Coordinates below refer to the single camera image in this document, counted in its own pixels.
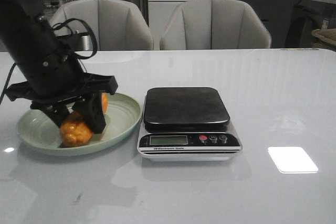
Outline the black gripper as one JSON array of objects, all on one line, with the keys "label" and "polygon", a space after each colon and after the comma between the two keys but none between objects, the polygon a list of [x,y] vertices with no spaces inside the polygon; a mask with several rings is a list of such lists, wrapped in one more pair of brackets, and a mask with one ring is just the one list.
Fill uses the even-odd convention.
[{"label": "black gripper", "polygon": [[5,94],[11,101],[27,99],[44,106],[41,111],[58,128],[70,114],[63,104],[75,102],[72,109],[83,117],[94,134],[100,134],[106,126],[101,92],[115,94],[117,88],[118,84],[114,76],[83,73],[73,86],[61,88],[59,91],[54,91],[54,87],[49,87],[44,90],[43,94],[38,94],[25,81],[10,85],[5,89]]}]

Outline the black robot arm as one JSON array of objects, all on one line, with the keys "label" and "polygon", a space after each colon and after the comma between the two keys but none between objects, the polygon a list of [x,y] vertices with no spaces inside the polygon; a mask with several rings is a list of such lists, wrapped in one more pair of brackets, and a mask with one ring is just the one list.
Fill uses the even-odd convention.
[{"label": "black robot arm", "polygon": [[101,133],[106,126],[101,94],[114,94],[116,79],[86,72],[82,56],[54,31],[44,16],[43,0],[1,0],[1,41],[26,78],[7,84],[3,93],[12,101],[31,100],[30,107],[57,126],[69,115],[71,104],[94,133]]}]

